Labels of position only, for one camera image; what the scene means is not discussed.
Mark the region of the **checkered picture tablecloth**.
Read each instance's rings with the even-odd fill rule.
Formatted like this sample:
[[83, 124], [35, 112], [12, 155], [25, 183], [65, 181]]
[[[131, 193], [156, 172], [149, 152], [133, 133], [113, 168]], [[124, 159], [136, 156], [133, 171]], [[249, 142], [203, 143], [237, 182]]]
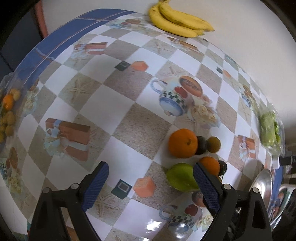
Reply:
[[[166, 33], [148, 17], [97, 9], [36, 45], [16, 70], [23, 83], [14, 134], [1, 151], [1, 215], [28, 240], [43, 190], [108, 178], [86, 215], [102, 240], [201, 240], [212, 216], [199, 191], [166, 172], [202, 157], [227, 163], [223, 183], [248, 189], [272, 157], [259, 138], [265, 96], [228, 55], [197, 37]], [[168, 151], [182, 128], [221, 148], [182, 159]]]

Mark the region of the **dark plum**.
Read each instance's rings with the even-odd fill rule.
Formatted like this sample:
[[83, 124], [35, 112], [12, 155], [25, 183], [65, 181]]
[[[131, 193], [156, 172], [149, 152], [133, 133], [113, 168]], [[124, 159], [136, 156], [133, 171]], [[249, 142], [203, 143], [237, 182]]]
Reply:
[[222, 160], [218, 160], [219, 166], [220, 166], [220, 171], [219, 171], [219, 176], [223, 176], [226, 171], [227, 171], [227, 163], [222, 161]]
[[196, 155], [204, 154], [207, 150], [207, 140], [202, 136], [197, 136], [198, 146], [195, 152]]

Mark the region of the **green mango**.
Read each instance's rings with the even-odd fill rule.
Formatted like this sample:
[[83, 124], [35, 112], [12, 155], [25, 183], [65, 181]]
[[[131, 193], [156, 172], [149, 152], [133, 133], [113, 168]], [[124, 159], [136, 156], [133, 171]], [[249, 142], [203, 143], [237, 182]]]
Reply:
[[166, 172], [170, 186], [180, 192], [195, 192], [200, 190], [193, 176], [193, 166], [187, 163], [177, 163]]

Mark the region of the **black charger on white base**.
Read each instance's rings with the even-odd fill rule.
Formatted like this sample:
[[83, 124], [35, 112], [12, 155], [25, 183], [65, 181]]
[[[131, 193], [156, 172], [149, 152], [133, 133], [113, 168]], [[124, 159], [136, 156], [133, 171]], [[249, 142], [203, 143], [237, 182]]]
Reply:
[[282, 157], [282, 156], [273, 156], [273, 169], [277, 170], [281, 166], [287, 166], [287, 165], [292, 165], [295, 163], [295, 155], [290, 155], [287, 157]]

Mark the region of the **clear box of longans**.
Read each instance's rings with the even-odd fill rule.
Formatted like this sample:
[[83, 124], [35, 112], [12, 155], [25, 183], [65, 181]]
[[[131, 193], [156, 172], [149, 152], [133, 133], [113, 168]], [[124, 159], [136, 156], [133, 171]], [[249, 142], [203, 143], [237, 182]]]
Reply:
[[1, 151], [6, 139], [14, 134], [16, 112], [22, 98], [23, 83], [16, 73], [10, 73], [1, 80]]

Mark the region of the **brown longan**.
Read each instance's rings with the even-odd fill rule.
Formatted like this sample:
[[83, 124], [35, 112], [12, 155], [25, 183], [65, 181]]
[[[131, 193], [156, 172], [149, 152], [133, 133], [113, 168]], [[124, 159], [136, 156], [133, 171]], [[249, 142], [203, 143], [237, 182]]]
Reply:
[[217, 153], [221, 148], [221, 142], [217, 137], [210, 137], [207, 140], [206, 146], [210, 153]]

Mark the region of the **yellow banana bunch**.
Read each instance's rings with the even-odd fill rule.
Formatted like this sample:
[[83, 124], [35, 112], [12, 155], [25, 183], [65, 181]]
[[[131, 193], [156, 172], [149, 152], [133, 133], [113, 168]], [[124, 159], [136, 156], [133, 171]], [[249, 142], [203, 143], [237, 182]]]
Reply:
[[151, 22], [159, 29], [185, 38], [195, 38], [214, 28], [207, 21], [197, 16], [173, 9], [170, 1], [158, 1], [149, 11]]

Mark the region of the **silver metal bowl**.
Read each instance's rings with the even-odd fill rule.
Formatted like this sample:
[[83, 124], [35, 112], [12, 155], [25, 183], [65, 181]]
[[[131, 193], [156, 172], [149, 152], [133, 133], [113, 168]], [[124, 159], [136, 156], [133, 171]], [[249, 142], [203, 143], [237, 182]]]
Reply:
[[262, 197], [266, 210], [270, 207], [271, 195], [273, 192], [273, 177], [269, 169], [263, 169], [256, 176], [250, 189], [257, 188]]

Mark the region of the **clear box of green fruits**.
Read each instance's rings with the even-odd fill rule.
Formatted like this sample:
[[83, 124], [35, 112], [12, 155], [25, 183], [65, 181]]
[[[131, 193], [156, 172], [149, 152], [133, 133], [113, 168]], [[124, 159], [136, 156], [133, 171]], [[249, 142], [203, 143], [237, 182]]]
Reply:
[[261, 144], [274, 156], [285, 155], [285, 130], [272, 104], [259, 105], [259, 133]]

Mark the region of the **orange tangerine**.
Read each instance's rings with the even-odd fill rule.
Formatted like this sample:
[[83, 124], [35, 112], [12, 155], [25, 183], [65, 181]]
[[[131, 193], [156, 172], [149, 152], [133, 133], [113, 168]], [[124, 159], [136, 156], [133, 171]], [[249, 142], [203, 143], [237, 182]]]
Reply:
[[182, 128], [173, 132], [168, 140], [168, 151], [176, 158], [190, 158], [198, 148], [198, 139], [195, 133]]
[[220, 164], [213, 157], [202, 157], [199, 163], [210, 173], [211, 175], [218, 176], [220, 173]]

